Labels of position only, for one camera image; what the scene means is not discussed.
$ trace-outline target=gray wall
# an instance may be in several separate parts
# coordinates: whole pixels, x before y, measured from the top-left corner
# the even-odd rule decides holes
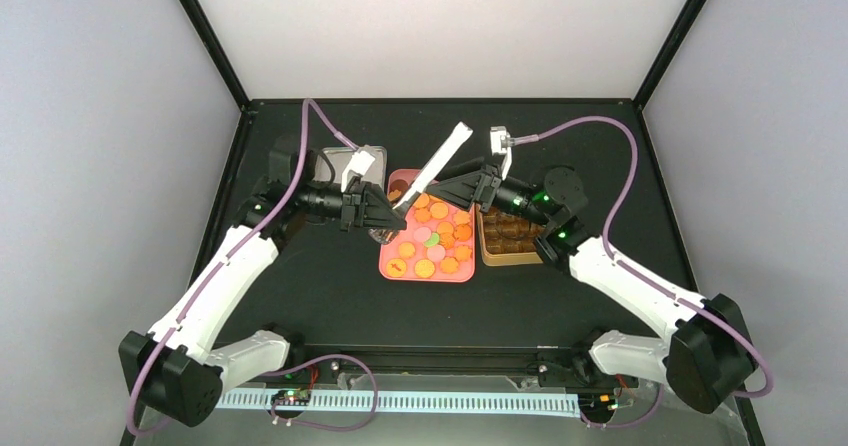
[[[3,444],[117,444],[237,118],[177,0],[0,0]]]
[[[647,110],[701,288],[777,374],[769,444],[844,444],[848,0],[710,0]],[[750,386],[758,386],[752,380]]]

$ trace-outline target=black mat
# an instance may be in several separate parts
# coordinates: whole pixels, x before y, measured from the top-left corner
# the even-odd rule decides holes
[[[639,142],[640,163],[630,197],[613,225],[612,242],[636,261],[691,289],[670,211],[629,101],[349,101],[322,102],[331,121],[354,142],[384,146],[387,171],[420,168],[458,121],[475,130],[457,160],[486,154],[487,130],[505,125],[513,136],[542,132],[584,115],[627,124]],[[267,168],[281,134],[298,134],[299,102],[254,102],[245,154],[233,183],[226,223]],[[310,146],[337,145],[320,120],[310,121]],[[573,165],[583,178],[590,231],[618,195],[629,148],[616,128],[589,124],[541,143],[520,146],[510,174],[518,178],[551,164]],[[613,301],[567,275],[541,266],[492,268],[477,259],[463,284],[388,281],[377,271],[379,246],[365,231],[342,233],[330,223],[307,226],[256,281],[225,325],[219,342],[276,322],[301,331],[313,345],[536,347],[567,346],[593,328],[651,335]]]

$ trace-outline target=pink tray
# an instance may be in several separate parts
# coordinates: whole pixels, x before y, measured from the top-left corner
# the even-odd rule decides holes
[[[412,183],[412,180],[415,178],[416,174],[418,174],[418,170],[415,170],[415,169],[399,169],[399,170],[393,172],[389,176],[389,181],[388,181],[387,184],[389,186],[391,186],[391,184],[394,181],[397,181],[397,180],[402,180],[402,181],[406,181],[407,183]],[[432,206],[434,202],[444,203],[443,201],[440,201],[440,200],[437,200],[437,199],[431,197],[430,203],[427,206],[428,210],[429,210],[429,207]],[[475,224],[474,224],[474,222],[475,222],[475,216],[476,215],[474,214],[473,210],[469,212],[470,219],[469,219],[469,223],[468,223],[468,225],[471,227],[471,237],[469,239],[465,240],[465,241],[455,240],[453,246],[450,247],[450,248],[444,248],[443,244],[439,245],[439,246],[441,246],[442,248],[445,249],[445,258],[454,258],[457,247],[459,247],[459,246],[467,246],[467,247],[471,248],[471,257],[466,261],[459,261],[459,269],[455,273],[445,273],[445,272],[443,272],[441,270],[441,262],[443,260],[440,260],[440,261],[433,260],[432,262],[436,267],[436,272],[432,276],[430,276],[429,278],[421,278],[421,277],[419,277],[418,275],[415,274],[415,265],[418,263],[418,261],[428,259],[428,249],[429,249],[428,247],[426,247],[423,244],[422,241],[416,240],[416,238],[414,237],[415,231],[418,230],[421,227],[426,227],[426,228],[429,228],[432,232],[436,232],[436,230],[439,226],[439,223],[442,223],[442,222],[451,223],[451,225],[454,227],[454,229],[456,229],[456,227],[458,226],[456,224],[456,222],[454,221],[454,214],[456,214],[460,210],[458,208],[450,205],[450,204],[447,204],[447,203],[444,203],[444,204],[447,205],[447,207],[448,207],[447,217],[445,217],[443,219],[433,219],[433,218],[431,218],[429,221],[426,221],[424,223],[419,223],[415,219],[416,208],[414,206],[409,209],[409,212],[406,215],[406,224],[407,224],[406,230],[401,231],[401,233],[398,235],[398,237],[395,238],[395,240],[392,241],[391,243],[383,245],[383,246],[380,247],[380,264],[379,264],[380,274],[382,274],[387,279],[400,280],[400,281],[431,281],[431,282],[439,282],[439,283],[463,283],[463,282],[471,279],[471,276],[474,275],[474,261],[476,259],[476,255],[477,255],[477,252],[475,250],[475,242],[474,242],[474,237],[475,237],[475,234],[474,234],[475,233],[475,231],[474,231],[475,230]],[[406,243],[406,242],[412,243],[415,246],[415,255],[413,255],[409,259],[401,258],[400,253],[398,251],[398,249],[400,248],[400,245],[403,244],[403,243]],[[440,251],[440,250],[438,248],[436,248],[436,250],[430,252],[430,254],[433,255],[437,251]],[[406,268],[406,271],[399,277],[394,277],[394,276],[388,274],[388,272],[387,272],[387,268],[392,266],[392,265],[389,265],[389,262],[393,261],[393,260],[402,261],[404,263],[403,267]]]

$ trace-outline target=black frame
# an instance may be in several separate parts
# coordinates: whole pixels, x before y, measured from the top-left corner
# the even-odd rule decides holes
[[[645,134],[645,137],[649,142],[648,155],[656,171],[659,171],[656,152],[654,151],[653,146],[650,144],[650,136],[648,134],[648,128],[645,123],[642,111],[648,104],[651,95],[659,85],[660,80],[662,79],[663,75],[665,74],[666,70],[674,59],[677,50],[683,43],[686,34],[692,28],[692,25],[694,24],[698,14],[700,13],[701,9],[703,8],[704,4],[706,4],[706,2],[707,0],[686,0],[686,3],[680,11],[674,25],[672,26],[672,29],[669,31],[665,42],[660,48],[653,64],[651,65],[651,68],[645,76],[645,79],[643,80],[641,86],[639,87],[639,90],[633,97],[633,106],[636,110],[636,115],[639,120],[639,127]],[[224,83],[230,90],[230,93],[233,96],[233,100],[236,102],[236,105],[242,111],[242,115],[239,120],[238,127],[236,129],[235,138],[233,139],[233,143],[227,157],[227,162],[224,168],[221,182],[218,186],[218,191],[215,196],[215,202],[213,204],[212,211],[210,213],[210,217],[203,235],[203,241],[201,243],[200,250],[198,251],[197,260],[195,262],[194,270],[192,272],[193,280],[200,274],[205,264],[208,262],[209,258],[214,253],[214,248],[217,244],[217,233],[221,229],[221,224],[224,217],[224,206],[227,204],[228,199],[230,197],[231,185],[238,170],[241,158],[244,154],[244,147],[246,142],[245,140],[253,124],[253,115],[255,114],[255,112],[251,112],[248,110],[247,106],[250,103],[250,98],[248,98],[247,93],[242,87],[241,82],[239,81],[238,76],[236,75],[236,72],[232,67],[232,64],[230,64],[230,61],[227,58],[227,55],[224,52],[220,41],[218,41],[218,37],[215,35],[212,25],[209,23],[209,20],[206,18],[206,15],[203,12],[199,1],[180,0],[180,3],[182,4],[183,9],[191,20],[195,30],[197,31],[198,36],[206,47],[206,50],[209,53],[212,62],[215,64],[215,67],[218,69],[221,78],[224,80]],[[657,173],[657,180],[662,186],[661,189],[663,193],[663,201],[665,202],[666,207],[669,209],[669,211],[671,211],[671,204],[669,202],[667,190],[665,189],[665,183],[659,173]],[[694,275],[692,273],[691,265],[688,262],[688,255],[685,254],[686,250],[683,245],[683,239],[680,234],[679,227],[675,220],[673,220],[672,223],[674,226],[675,239],[678,243],[678,247],[681,251],[684,252],[687,275],[692,281],[692,284],[696,284],[694,280]],[[765,441],[760,431],[756,416],[754,415],[754,410],[751,405],[751,401],[748,399],[737,399],[737,406],[739,408],[742,422],[748,434],[748,442],[752,445],[764,445]],[[125,431],[121,440],[121,444],[134,444],[134,438],[129,435],[128,432]]]

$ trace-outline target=cable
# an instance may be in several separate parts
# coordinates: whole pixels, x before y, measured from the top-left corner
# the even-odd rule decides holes
[[[300,426],[308,426],[310,428],[323,429],[324,431],[334,431],[336,433],[346,433],[349,431],[356,431],[359,428],[367,425],[374,419],[374,416],[377,414],[377,400],[379,399],[380,389],[377,387],[377,379],[374,377],[374,373],[371,372],[371,369],[365,365],[362,361],[354,358],[353,356],[348,356],[346,354],[328,354],[326,356],[319,356],[315,359],[311,359],[299,366],[295,366],[291,369],[284,369],[282,371],[273,371],[271,373],[263,374],[263,376],[285,376],[287,374],[296,373],[304,368],[308,368],[313,364],[320,363],[321,361],[326,361],[328,359],[342,359],[345,361],[350,361],[365,371],[365,374],[368,375],[368,378],[371,379],[371,384],[374,387],[374,398],[371,401],[371,409],[368,410],[368,416],[362,421],[351,425],[351,426],[330,426],[329,424],[321,424],[321,423],[313,423],[312,421],[304,421],[302,419],[287,419],[286,425],[298,424]],[[277,415],[277,405],[280,403],[279,400],[274,401],[274,404],[271,406],[271,415],[274,417],[274,424],[277,423],[278,419],[282,419]]]
[[[292,182],[289,184],[289,187],[286,189],[286,192],[283,194],[283,197],[280,198],[280,201],[274,206],[273,209],[259,222],[251,231],[248,233],[241,241],[239,241],[232,249],[225,255],[225,258],[222,259],[218,264],[216,264],[212,270],[206,275],[203,280],[201,280],[200,284],[197,286],[197,289],[192,293],[191,297],[186,301],[185,306],[177,315],[176,322],[180,324],[188,314],[189,309],[194,305],[197,301],[197,298],[200,296],[200,293],[206,288],[212,278],[221,270],[224,266],[224,261],[230,260],[248,241],[250,241],[254,236],[259,234],[266,225],[268,225],[274,217],[279,214],[279,212],[283,209],[286,203],[294,194],[294,190],[297,188],[298,183],[300,182],[300,176],[303,174],[303,166],[306,162],[306,144],[307,137],[309,133],[309,109],[308,107],[312,105],[313,109],[318,113],[318,116],[321,117],[324,124],[331,128],[331,130],[335,130],[338,135],[336,137],[344,136],[338,132],[335,128],[332,128],[329,120],[326,119],[324,113],[318,108],[318,105],[315,104],[311,99],[306,99],[303,101],[303,107],[301,109],[301,118],[300,118],[300,149],[298,150],[297,157],[297,166],[295,167],[294,176],[292,177]],[[162,421],[157,423],[155,426],[148,429],[139,429],[135,425],[135,408],[138,404],[138,397],[141,395],[141,388],[144,385],[144,381],[147,379],[147,375],[150,373],[150,369],[153,367],[153,364],[156,362],[156,359],[162,353],[162,350],[165,347],[165,344],[171,338],[171,336],[176,331],[176,327],[169,328],[168,331],[165,332],[165,335],[162,336],[162,339],[159,341],[159,344],[153,348],[153,351],[150,353],[150,356],[147,357],[147,360],[144,362],[144,365],[139,371],[138,376],[136,377],[135,384],[133,384],[132,391],[130,393],[130,401],[127,405],[127,414],[126,414],[126,423],[127,423],[127,431],[129,431],[133,436],[143,437],[153,434],[157,431],[160,431],[165,425],[170,421],[168,418],[164,418]]]
[[[624,203],[624,199],[630,193],[630,188],[633,185],[633,179],[636,177],[636,164],[637,164],[637,161],[638,161],[638,147],[636,146],[636,138],[633,136],[633,133],[630,131],[630,129],[627,126],[625,126],[624,123],[622,123],[621,121],[618,121],[618,120],[613,119],[613,118],[608,118],[606,116],[584,116],[584,117],[581,117],[581,118],[573,119],[571,121],[563,123],[563,124],[556,126],[554,128],[551,128],[550,130],[545,131],[542,134],[531,134],[529,136],[522,136],[522,137],[515,138],[513,140],[513,145],[518,146],[518,145],[521,145],[521,144],[535,143],[536,141],[539,141],[539,140],[548,138],[550,136],[553,136],[554,134],[557,134],[561,131],[564,131],[564,130],[572,127],[572,126],[576,126],[578,124],[583,124],[583,123],[588,123],[588,122],[594,122],[594,121],[607,123],[607,124],[610,124],[612,126],[615,126],[619,130],[621,130],[621,132],[624,133],[625,136],[627,136],[627,141],[630,143],[630,170],[627,173],[627,179],[624,181],[624,187],[621,189],[621,193],[619,193],[618,199],[616,199],[615,203],[613,204],[612,208],[610,209],[609,214],[607,214],[607,218],[604,221],[603,234],[601,235],[603,245],[604,245],[604,250],[606,251],[607,255],[610,258],[614,259],[615,253],[613,253],[612,247],[611,247],[610,241],[609,241],[610,226],[612,225],[612,221],[613,221],[613,219],[615,219],[615,215],[618,213],[619,208],[621,208],[622,203]],[[618,260],[618,261],[615,262],[615,264],[618,264],[619,266],[622,267],[622,269],[628,271],[630,274],[632,274],[636,278],[642,280],[642,282],[644,282],[648,286],[656,289],[660,293],[662,293],[665,296],[669,297],[670,299],[676,301],[678,304],[682,304],[683,306],[686,306],[687,308],[691,309],[695,313],[700,314],[702,317],[704,317],[705,319],[709,320],[711,323],[713,323],[716,326],[718,326],[719,328],[721,328],[724,332],[729,334],[730,337],[732,337],[735,341],[737,341],[745,349],[745,351],[747,351],[748,354],[751,355],[751,357],[754,358],[754,361],[760,366],[760,369],[762,369],[762,371],[763,371],[763,376],[765,376],[766,384],[762,387],[762,389],[760,389],[758,391],[735,391],[733,393],[734,396],[737,396],[737,397],[740,397],[740,398],[761,398],[761,397],[769,394],[774,389],[774,374],[772,373],[771,367],[769,366],[768,362],[765,360],[763,355],[760,354],[759,351],[757,351],[757,349],[754,347],[754,345],[751,344],[751,342],[748,341],[744,336],[742,336],[742,334],[739,333],[739,331],[736,331],[736,329],[731,327],[726,322],[722,321],[720,318],[718,318],[714,314],[710,313],[709,311],[704,310],[703,306],[696,305],[696,304],[691,303],[691,302],[689,302],[689,301],[687,301],[683,298],[678,298],[674,293],[665,289],[664,287],[662,287],[662,285],[658,284],[656,281],[652,280],[651,278],[648,278],[644,274],[641,274],[639,271],[637,271],[633,266],[628,264],[626,261]]]
[[[665,386],[663,386],[662,384],[657,384],[657,398],[654,399],[654,404],[651,405],[651,409],[649,409],[647,413],[645,413],[642,416],[634,419],[633,421],[629,421],[629,422],[621,423],[621,424],[594,423],[592,421],[589,421],[589,418],[587,418],[586,415],[583,414],[583,411],[580,412],[580,419],[582,419],[583,422],[586,423],[586,427],[589,427],[589,428],[625,429],[625,428],[632,428],[634,426],[639,426],[640,424],[644,423],[645,421],[651,419],[651,417],[654,414],[656,414],[656,412],[660,409],[660,404],[662,404],[662,398],[665,395],[664,389],[665,389]]]

